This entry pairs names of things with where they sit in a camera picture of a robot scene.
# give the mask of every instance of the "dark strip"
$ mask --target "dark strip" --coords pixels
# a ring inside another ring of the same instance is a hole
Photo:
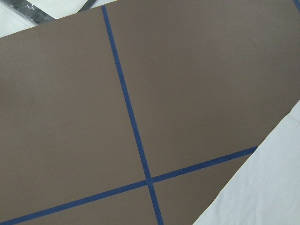
[[[238,151],[238,152],[235,152],[233,154],[222,156],[222,157],[219,157],[219,158],[216,158],[216,159],[213,159],[213,160],[209,160],[209,161],[206,161],[206,162],[203,162],[203,163],[199,163],[199,164],[188,166],[188,167],[185,167],[185,168],[182,168],[182,169],[179,169],[179,170],[168,172],[168,173],[153,177],[152,181],[154,183],[160,182],[160,181],[172,178],[172,177],[177,177],[177,176],[180,176],[180,175],[183,175],[183,174],[186,174],[186,173],[190,173],[190,172],[193,172],[193,171],[196,171],[196,170],[200,170],[200,169],[203,169],[205,167],[209,167],[209,166],[216,165],[216,164],[219,164],[219,163],[223,163],[223,162],[235,159],[235,158],[246,156],[246,155],[252,154],[256,149],[257,149],[257,146],[252,147],[250,149],[243,150],[243,151]]]
[[[152,200],[152,203],[153,203],[154,212],[155,212],[158,224],[163,225],[164,224],[163,219],[162,219],[161,212],[160,212],[160,209],[159,209],[156,193],[155,193],[155,190],[154,190],[154,187],[153,187],[153,182],[152,182],[152,178],[151,178],[151,175],[150,175],[150,171],[149,171],[148,163],[147,163],[147,160],[146,160],[145,152],[144,152],[144,149],[143,149],[142,141],[141,141],[140,134],[139,134],[139,131],[138,131],[138,127],[137,127],[137,124],[136,124],[135,115],[134,115],[133,108],[132,108],[132,105],[131,105],[131,102],[130,102],[129,93],[128,93],[127,86],[126,86],[126,83],[125,83],[125,78],[124,78],[124,75],[123,75],[120,59],[119,59],[119,56],[118,56],[117,47],[116,47],[116,44],[115,44],[115,41],[114,41],[114,38],[113,38],[112,28],[111,28],[110,23],[109,23],[107,10],[106,10],[105,6],[102,6],[101,8],[102,8],[102,12],[103,12],[103,17],[104,17],[106,29],[107,29],[108,38],[109,38],[111,48],[112,48],[112,54],[113,54],[114,61],[115,61],[116,67],[117,67],[118,76],[119,76],[119,79],[120,79],[120,83],[121,83],[121,87],[122,87],[126,107],[127,107],[127,110],[128,110],[131,126],[132,126],[133,133],[134,133],[134,136],[135,136],[136,145],[137,145],[137,148],[138,148],[138,151],[139,151],[139,154],[140,154],[142,167],[143,167],[143,170],[144,170],[144,173],[145,173],[146,181],[147,181],[147,184],[148,184],[148,189],[149,189],[151,200]]]
[[[133,190],[133,189],[136,189],[136,188],[140,188],[140,187],[143,187],[143,186],[146,186],[146,185],[147,185],[147,182],[145,180],[142,180],[142,181],[139,181],[139,182],[136,182],[136,183],[133,183],[133,184],[129,184],[129,185],[126,185],[126,186],[122,186],[122,187],[119,187],[119,188],[116,188],[116,189],[113,189],[113,190],[110,190],[110,191],[105,191],[105,192],[102,192],[100,194],[92,195],[92,196],[82,198],[82,199],[79,199],[79,200],[76,200],[76,201],[73,201],[73,202],[69,202],[69,203],[66,203],[66,204],[63,204],[63,205],[55,206],[53,208],[49,208],[49,209],[42,210],[42,211],[39,211],[39,212],[31,213],[31,214],[28,214],[28,215],[23,216],[23,217],[19,217],[19,218],[15,218],[15,219],[12,219],[12,220],[9,220],[9,221],[6,221],[6,222],[2,222],[2,223],[0,223],[0,225],[14,225],[14,224],[22,223],[22,222],[25,222],[25,221],[28,221],[28,220],[31,220],[31,219],[36,219],[38,217],[42,217],[42,216],[46,216],[46,215],[49,215],[49,214],[52,214],[52,213],[55,213],[55,212],[70,209],[70,208],[73,208],[73,207],[76,207],[76,206],[79,206],[79,205],[83,205],[83,204],[86,204],[86,203],[91,203],[91,202],[96,201],[96,200],[107,198],[107,197],[110,197],[112,195],[117,195],[117,194],[120,194],[120,193],[123,193],[123,192],[126,192],[126,191],[130,191],[130,190]]]
[[[91,8],[96,1],[97,0],[87,0],[87,2],[83,5],[83,7],[78,12],[82,12],[84,10]]]
[[[297,9],[300,12],[300,2],[299,2],[299,0],[293,0],[293,1],[294,1],[295,5],[296,5]]]
[[[16,13],[29,19],[33,23],[39,25],[52,20],[55,20],[52,16],[48,15],[38,7],[32,5],[26,0],[16,1],[16,0],[1,0],[6,5],[15,10]]]

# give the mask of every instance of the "white cloth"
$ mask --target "white cloth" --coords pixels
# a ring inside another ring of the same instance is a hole
[[[35,25],[0,2],[0,37],[25,30]]]
[[[55,19],[77,13],[87,0],[28,0]],[[115,0],[97,0],[92,8],[107,4]]]
[[[194,225],[300,224],[300,102]]]

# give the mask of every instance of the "white fabric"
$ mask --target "white fabric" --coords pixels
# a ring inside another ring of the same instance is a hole
[[[300,224],[300,102],[194,225]]]
[[[34,26],[34,23],[0,2],[0,38]]]
[[[28,0],[55,19],[77,13],[87,0]],[[115,0],[97,0],[92,8]]]

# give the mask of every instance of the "brown surface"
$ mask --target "brown surface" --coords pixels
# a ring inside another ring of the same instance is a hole
[[[259,145],[300,96],[293,1],[107,6],[152,176]]]
[[[0,222],[145,179],[100,8],[0,39],[0,109]]]
[[[240,157],[155,183],[165,225],[192,225],[246,161]]]
[[[156,219],[148,189],[142,187],[23,225],[154,225]]]

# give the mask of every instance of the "blue line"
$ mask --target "blue line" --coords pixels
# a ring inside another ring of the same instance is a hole
[[[180,176],[180,175],[183,175],[183,174],[186,174],[186,173],[190,173],[190,172],[193,172],[193,171],[196,171],[196,170],[200,170],[200,169],[203,169],[205,167],[209,167],[209,166],[216,165],[216,164],[219,164],[219,163],[223,163],[223,162],[235,159],[235,158],[246,156],[246,155],[252,154],[256,149],[257,149],[257,146],[252,147],[250,149],[238,151],[238,152],[235,152],[233,154],[222,156],[222,157],[219,157],[219,158],[216,158],[216,159],[213,159],[213,160],[209,160],[209,161],[206,161],[206,162],[203,162],[203,163],[199,163],[199,164],[188,166],[188,167],[185,167],[185,168],[182,168],[182,169],[179,169],[179,170],[168,172],[168,173],[153,177],[152,181],[153,181],[153,183],[156,183],[156,182],[163,181],[163,180],[166,180],[166,179],[169,179],[169,178],[172,178],[172,177],[177,177],[177,176]]]
[[[70,208],[79,206],[79,205],[90,203],[90,202],[93,202],[93,201],[96,201],[96,200],[99,200],[99,199],[107,198],[107,197],[110,197],[112,195],[120,194],[120,193],[130,191],[130,190],[133,190],[133,189],[136,189],[136,188],[140,188],[140,187],[143,187],[143,186],[146,186],[146,185],[147,185],[147,182],[145,180],[142,180],[142,181],[139,181],[139,182],[136,182],[136,183],[133,183],[133,184],[129,184],[129,185],[126,185],[126,186],[122,186],[122,187],[119,187],[119,188],[116,188],[116,189],[113,189],[113,190],[105,191],[105,192],[102,192],[100,194],[92,195],[92,196],[82,198],[82,199],[79,199],[79,200],[76,200],[76,201],[73,201],[73,202],[69,202],[69,203],[66,203],[66,204],[63,204],[63,205],[59,205],[59,206],[55,206],[55,207],[52,207],[52,208],[49,208],[49,209],[46,209],[46,210],[31,213],[31,214],[28,214],[26,216],[11,219],[11,220],[0,223],[0,225],[15,225],[15,224],[22,223],[22,222],[25,222],[25,221],[28,221],[28,220],[36,219],[38,217],[46,216],[46,215],[49,215],[49,214],[52,214],[52,213],[55,213],[55,212],[63,211],[63,210],[66,210],[66,209],[70,209]]]
[[[293,0],[293,1],[294,1],[295,5],[296,5],[297,9],[300,12],[300,2],[299,2],[299,0]]]
[[[153,203],[154,212],[155,212],[155,215],[156,215],[158,225],[163,225],[164,223],[163,223],[161,211],[160,211],[160,208],[159,208],[159,205],[158,205],[158,200],[157,200],[157,197],[156,197],[156,193],[155,193],[155,190],[154,190],[154,187],[153,187],[153,181],[152,181],[152,178],[151,178],[151,175],[150,175],[146,155],[145,155],[145,152],[144,152],[144,149],[143,149],[142,141],[141,141],[140,134],[139,134],[139,131],[138,131],[138,127],[137,127],[137,124],[136,124],[133,108],[132,108],[132,105],[131,105],[131,102],[130,102],[129,93],[128,93],[128,90],[127,90],[127,86],[126,86],[125,78],[124,78],[124,75],[123,75],[120,59],[119,59],[119,56],[118,56],[117,47],[116,47],[116,44],[115,44],[115,41],[114,41],[114,38],[113,38],[113,31],[112,31],[112,28],[111,28],[111,25],[110,25],[110,22],[109,22],[106,7],[102,6],[101,8],[102,8],[102,12],[103,12],[103,17],[104,17],[104,22],[105,22],[106,29],[107,29],[109,42],[110,42],[111,48],[112,48],[113,58],[114,58],[114,61],[115,61],[116,67],[117,67],[118,76],[119,76],[119,79],[120,79],[120,83],[121,83],[121,87],[122,87],[126,107],[127,107],[127,110],[128,110],[131,126],[132,126],[133,133],[134,133],[134,136],[135,136],[136,145],[137,145],[137,148],[138,148],[138,151],[139,151],[139,154],[140,154],[142,167],[143,167],[143,170],[144,170],[144,173],[145,173],[149,193],[150,193],[151,200],[152,200],[152,203]]]

